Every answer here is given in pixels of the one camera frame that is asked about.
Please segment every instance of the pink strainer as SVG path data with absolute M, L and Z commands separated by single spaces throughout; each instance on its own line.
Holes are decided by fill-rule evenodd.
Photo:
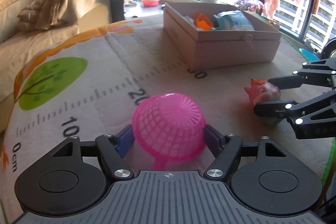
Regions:
M 205 124 L 199 106 L 178 93 L 147 99 L 132 117 L 135 139 L 155 157 L 154 170 L 164 170 L 168 161 L 196 158 L 205 148 Z

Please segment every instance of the blue plastic package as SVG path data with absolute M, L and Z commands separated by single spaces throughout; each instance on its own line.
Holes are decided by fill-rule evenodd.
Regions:
M 221 12 L 214 17 L 220 30 L 254 31 L 253 25 L 242 11 Z

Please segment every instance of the storage box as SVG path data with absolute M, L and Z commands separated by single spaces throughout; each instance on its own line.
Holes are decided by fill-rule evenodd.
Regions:
M 166 3 L 163 27 L 192 70 L 272 61 L 281 33 L 260 15 L 244 12 L 255 31 L 198 31 L 184 16 L 204 13 L 211 21 L 236 7 L 209 3 Z

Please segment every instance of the green leaf print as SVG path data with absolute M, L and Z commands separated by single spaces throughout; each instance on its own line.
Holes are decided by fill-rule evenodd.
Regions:
M 43 105 L 70 86 L 86 69 L 87 61 L 78 57 L 51 60 L 30 75 L 18 97 L 22 110 Z

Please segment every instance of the gray ridged plate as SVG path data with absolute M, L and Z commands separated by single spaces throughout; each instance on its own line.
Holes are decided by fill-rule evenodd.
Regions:
M 275 218 L 242 206 L 222 182 L 203 179 L 197 171 L 141 171 L 116 182 L 106 198 L 75 216 L 42 217 L 26 213 L 17 224 L 321 224 L 313 213 Z

